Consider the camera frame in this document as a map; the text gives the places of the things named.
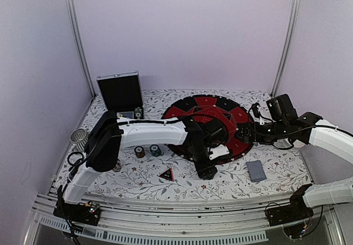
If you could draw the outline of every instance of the purple-white wall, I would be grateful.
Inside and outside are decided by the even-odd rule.
[[[353,0],[301,0],[281,83],[299,113],[312,111],[353,132]],[[353,175],[353,165],[314,147],[302,150],[316,183]],[[353,204],[336,206],[353,244]]]
[[[0,244],[20,244],[89,104],[65,0],[0,0]]]
[[[292,0],[74,1],[94,80],[139,70],[143,89],[270,91]]]

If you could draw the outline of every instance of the metal frame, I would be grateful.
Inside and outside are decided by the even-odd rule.
[[[76,48],[77,48],[79,59],[80,59],[81,66],[82,66],[83,75],[84,75],[89,93],[90,93],[91,97],[94,98],[96,96],[96,92],[94,90],[92,77],[90,75],[88,65],[87,65],[87,60],[86,60],[84,50],[83,50],[83,44],[82,44],[79,29],[78,29],[78,22],[77,22],[74,1],[73,0],[66,0],[66,6],[67,6],[67,10],[68,10],[68,15],[69,15],[69,18],[71,21],[73,37],[75,39]]]
[[[39,224],[68,232],[64,220],[52,215],[56,200],[56,197],[51,194],[37,196],[32,208],[32,224],[24,244],[33,244]],[[141,210],[122,202],[116,205],[101,203],[102,213],[99,225],[85,226],[82,236],[118,244],[157,245],[158,242],[159,245],[251,244],[267,239],[265,234],[267,230],[301,222],[270,227],[264,215],[266,205],[267,203],[219,206],[215,210],[202,209],[195,205],[193,208],[180,207],[177,211],[173,211],[166,207]],[[318,217],[320,208],[315,208],[314,212],[315,217]],[[327,233],[333,244],[344,245],[332,206],[324,208],[324,218]],[[255,236],[258,238],[257,242],[252,239]]]
[[[294,33],[295,25],[296,25],[297,15],[298,15],[298,11],[299,11],[299,4],[300,4],[300,0],[292,0],[291,15],[290,15],[290,19],[289,19],[288,28],[287,28],[286,40],[285,40],[285,44],[283,46],[281,60],[280,60],[280,64],[279,64],[279,67],[277,70],[275,82],[274,82],[274,85],[273,85],[272,91],[271,91],[272,97],[275,97],[277,95],[282,78],[283,78],[283,75],[284,75],[284,71],[285,71],[285,67],[286,67],[286,63],[287,63],[287,58],[288,58],[288,53],[290,50],[290,46],[291,46],[291,42],[292,42],[292,38],[293,38],[293,33]]]

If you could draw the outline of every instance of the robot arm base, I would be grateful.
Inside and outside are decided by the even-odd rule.
[[[57,190],[58,201],[54,208],[53,215],[82,224],[97,226],[100,219],[100,208],[97,203],[86,203],[72,205],[64,202],[63,190],[60,186]]]
[[[298,220],[303,220],[314,215],[313,209],[306,207],[303,196],[311,184],[301,186],[290,197],[290,204],[286,206],[276,206],[265,210],[265,215],[270,226],[286,224]]]

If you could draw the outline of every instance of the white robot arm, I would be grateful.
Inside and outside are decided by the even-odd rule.
[[[319,120],[316,125],[332,126],[329,121]],[[353,164],[353,138],[341,131],[325,127],[313,128],[309,144],[321,147]],[[333,183],[314,184],[303,196],[307,207],[353,202],[353,177]]]
[[[204,116],[213,119],[205,124],[194,121],[190,116],[132,120],[118,118],[116,113],[107,111],[90,133],[84,153],[78,152],[82,158],[71,163],[67,184],[58,188],[54,215],[97,225],[97,204],[83,206],[79,203],[95,179],[115,167],[119,150],[127,147],[161,143],[178,146],[184,155],[192,158],[200,179],[212,179],[217,173],[212,160],[230,154],[224,145],[228,141],[228,131],[218,119]]]
[[[353,164],[353,135],[339,129],[321,116],[305,113],[298,117],[287,94],[267,101],[274,122],[238,124],[238,139],[247,143],[273,145],[286,139],[293,144],[299,140],[320,147]],[[252,106],[254,116],[261,118],[258,104]],[[353,177],[326,184],[307,184],[300,187],[285,207],[265,211],[271,225],[305,219],[312,216],[312,207],[353,202]]]

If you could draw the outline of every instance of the black and red triangle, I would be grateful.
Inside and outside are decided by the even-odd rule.
[[[167,169],[165,172],[162,174],[158,175],[158,177],[161,177],[166,180],[171,180],[172,182],[174,181],[174,176],[173,176],[173,171],[172,168]]]

